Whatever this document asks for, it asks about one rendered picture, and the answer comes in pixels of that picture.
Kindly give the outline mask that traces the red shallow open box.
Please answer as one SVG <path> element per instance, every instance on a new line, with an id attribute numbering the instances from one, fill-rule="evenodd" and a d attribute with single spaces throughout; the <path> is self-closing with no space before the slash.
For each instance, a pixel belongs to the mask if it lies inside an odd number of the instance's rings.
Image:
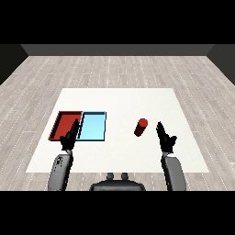
<path id="1" fill-rule="evenodd" d="M 73 122 L 81 121 L 82 111 L 60 111 L 55 119 L 48 140 L 59 141 L 72 128 Z"/>

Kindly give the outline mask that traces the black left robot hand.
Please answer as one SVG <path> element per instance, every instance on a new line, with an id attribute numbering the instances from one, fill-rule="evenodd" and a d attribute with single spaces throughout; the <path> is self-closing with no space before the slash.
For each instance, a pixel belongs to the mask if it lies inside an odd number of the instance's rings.
<path id="1" fill-rule="evenodd" d="M 73 149 L 79 128 L 80 124 L 78 119 L 76 119 L 73 122 L 71 129 L 66 133 L 66 135 L 60 136 L 60 142 L 63 151 L 71 151 Z"/>

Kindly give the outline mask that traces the red can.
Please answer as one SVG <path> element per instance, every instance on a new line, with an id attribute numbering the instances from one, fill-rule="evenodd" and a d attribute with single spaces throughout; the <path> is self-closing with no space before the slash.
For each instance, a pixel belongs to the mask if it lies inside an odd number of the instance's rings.
<path id="1" fill-rule="evenodd" d="M 142 135 L 142 133 L 144 132 L 144 130 L 147 128 L 148 126 L 148 120 L 146 118 L 141 118 L 138 121 L 138 124 L 135 128 L 134 134 L 139 137 Z"/>

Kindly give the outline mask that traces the light blue shallow open box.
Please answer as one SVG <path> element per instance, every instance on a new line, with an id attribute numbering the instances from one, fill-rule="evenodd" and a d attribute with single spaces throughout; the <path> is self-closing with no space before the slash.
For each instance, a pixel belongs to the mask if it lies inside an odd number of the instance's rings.
<path id="1" fill-rule="evenodd" d="M 82 115 L 77 141 L 104 141 L 106 134 L 106 112 L 85 111 Z"/>

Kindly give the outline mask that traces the dark grey robot body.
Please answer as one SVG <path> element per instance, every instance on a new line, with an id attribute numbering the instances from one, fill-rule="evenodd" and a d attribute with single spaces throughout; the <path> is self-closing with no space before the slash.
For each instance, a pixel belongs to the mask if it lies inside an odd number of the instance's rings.
<path id="1" fill-rule="evenodd" d="M 122 173 L 120 180 L 115 180 L 114 174 L 108 173 L 106 180 L 92 184 L 90 191 L 145 191 L 145 187 L 143 184 L 130 181 L 127 173 Z"/>

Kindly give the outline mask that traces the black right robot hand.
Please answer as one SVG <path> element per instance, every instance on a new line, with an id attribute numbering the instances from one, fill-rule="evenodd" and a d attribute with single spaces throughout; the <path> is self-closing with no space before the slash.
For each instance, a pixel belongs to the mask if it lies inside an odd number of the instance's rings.
<path id="1" fill-rule="evenodd" d="M 156 127 L 157 135 L 160 140 L 160 146 L 162 152 L 173 153 L 173 146 L 176 143 L 177 137 L 170 137 L 163 127 L 162 122 L 159 122 Z"/>

